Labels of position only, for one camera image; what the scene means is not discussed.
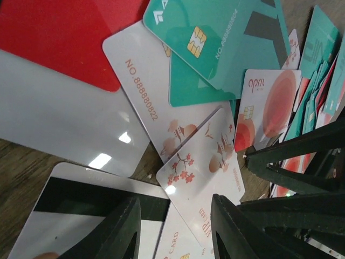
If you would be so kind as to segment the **white flower VIP card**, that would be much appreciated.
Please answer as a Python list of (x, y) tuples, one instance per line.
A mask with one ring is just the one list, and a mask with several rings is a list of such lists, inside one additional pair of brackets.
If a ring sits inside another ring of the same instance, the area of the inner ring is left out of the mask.
[(238, 204), (245, 193), (227, 112), (220, 108), (159, 170), (156, 178), (200, 245), (211, 244), (211, 200)]

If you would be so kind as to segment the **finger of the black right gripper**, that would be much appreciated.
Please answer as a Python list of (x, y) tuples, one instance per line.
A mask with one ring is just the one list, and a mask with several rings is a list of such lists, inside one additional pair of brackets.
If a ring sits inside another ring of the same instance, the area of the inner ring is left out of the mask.
[(256, 176), (296, 192), (295, 196), (245, 202), (240, 210), (262, 228), (311, 230), (311, 237), (344, 254), (344, 178), (325, 179), (309, 172), (324, 170), (313, 161), (303, 174), (272, 166), (271, 162), (307, 153), (316, 156), (344, 147), (344, 119), (277, 146), (247, 155), (247, 167)]

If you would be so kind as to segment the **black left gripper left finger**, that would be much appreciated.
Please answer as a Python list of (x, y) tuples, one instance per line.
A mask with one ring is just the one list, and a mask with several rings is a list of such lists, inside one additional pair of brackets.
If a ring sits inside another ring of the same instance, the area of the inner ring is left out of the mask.
[(59, 258), (138, 258), (140, 234), (140, 201), (131, 197)]

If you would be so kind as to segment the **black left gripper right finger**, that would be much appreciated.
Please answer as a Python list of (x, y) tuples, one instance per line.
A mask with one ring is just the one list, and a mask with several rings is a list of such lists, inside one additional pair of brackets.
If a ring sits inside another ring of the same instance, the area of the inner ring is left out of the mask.
[(211, 229), (215, 258), (293, 258), (294, 254), (257, 228), (230, 200), (214, 194)]

